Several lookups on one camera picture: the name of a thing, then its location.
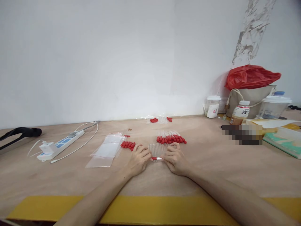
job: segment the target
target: plastic pipette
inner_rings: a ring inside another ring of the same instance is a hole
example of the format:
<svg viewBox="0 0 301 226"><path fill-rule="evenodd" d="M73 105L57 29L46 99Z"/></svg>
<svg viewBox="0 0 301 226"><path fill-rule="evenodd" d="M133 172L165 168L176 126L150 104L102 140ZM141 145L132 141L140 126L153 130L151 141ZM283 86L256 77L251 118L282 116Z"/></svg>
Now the plastic pipette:
<svg viewBox="0 0 301 226"><path fill-rule="evenodd" d="M162 158L160 157L152 157L153 160L161 160Z"/></svg>

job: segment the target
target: forearm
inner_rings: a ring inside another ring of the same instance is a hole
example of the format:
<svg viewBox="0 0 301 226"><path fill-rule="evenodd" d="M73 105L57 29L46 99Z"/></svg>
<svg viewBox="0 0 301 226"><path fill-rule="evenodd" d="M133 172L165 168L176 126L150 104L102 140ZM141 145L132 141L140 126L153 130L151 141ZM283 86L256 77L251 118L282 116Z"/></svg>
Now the forearm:
<svg viewBox="0 0 301 226"><path fill-rule="evenodd" d="M118 171L79 201L55 226L95 225L131 177L128 169Z"/></svg>
<svg viewBox="0 0 301 226"><path fill-rule="evenodd" d="M199 184L241 225L299 225L257 195L214 174L190 168L186 176Z"/></svg>

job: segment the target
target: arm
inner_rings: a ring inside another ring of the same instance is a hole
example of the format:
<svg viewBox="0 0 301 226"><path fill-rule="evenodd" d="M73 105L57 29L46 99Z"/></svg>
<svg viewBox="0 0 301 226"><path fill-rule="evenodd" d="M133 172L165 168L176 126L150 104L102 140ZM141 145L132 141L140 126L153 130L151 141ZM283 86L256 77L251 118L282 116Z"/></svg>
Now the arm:
<svg viewBox="0 0 301 226"><path fill-rule="evenodd" d="M171 172L189 177L200 185L241 225L299 225L257 195L213 173L191 166L180 145L173 143L171 146L161 156Z"/></svg>
<svg viewBox="0 0 301 226"><path fill-rule="evenodd" d="M86 195L55 226L95 225L121 188L145 169L150 158L150 150L142 147L142 144L136 144L128 165Z"/></svg>

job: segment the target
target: beige bag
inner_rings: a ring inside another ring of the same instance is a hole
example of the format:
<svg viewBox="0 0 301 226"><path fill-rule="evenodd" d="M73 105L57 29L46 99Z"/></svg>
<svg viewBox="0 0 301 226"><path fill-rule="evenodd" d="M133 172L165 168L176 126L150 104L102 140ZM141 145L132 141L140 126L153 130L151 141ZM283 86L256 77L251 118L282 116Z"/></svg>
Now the beige bag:
<svg viewBox="0 0 301 226"><path fill-rule="evenodd" d="M253 119L258 114L261 107L261 100L267 96L272 95L275 91L275 85L269 85L257 89L233 89L229 94L228 104L229 108L226 115L231 118L234 108L239 104L241 100L250 101L250 112L248 119Z"/></svg>

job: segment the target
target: yellow tape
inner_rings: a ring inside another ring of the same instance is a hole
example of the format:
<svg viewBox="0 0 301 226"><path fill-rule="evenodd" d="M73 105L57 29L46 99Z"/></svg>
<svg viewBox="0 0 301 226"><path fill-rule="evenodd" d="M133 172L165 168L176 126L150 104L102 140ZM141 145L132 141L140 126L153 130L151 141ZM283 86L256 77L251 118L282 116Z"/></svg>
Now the yellow tape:
<svg viewBox="0 0 301 226"><path fill-rule="evenodd" d="M82 198L82 196L29 196L7 218L58 221ZM265 198L265 200L301 222L301 198ZM209 196L118 196L100 223L239 225Z"/></svg>

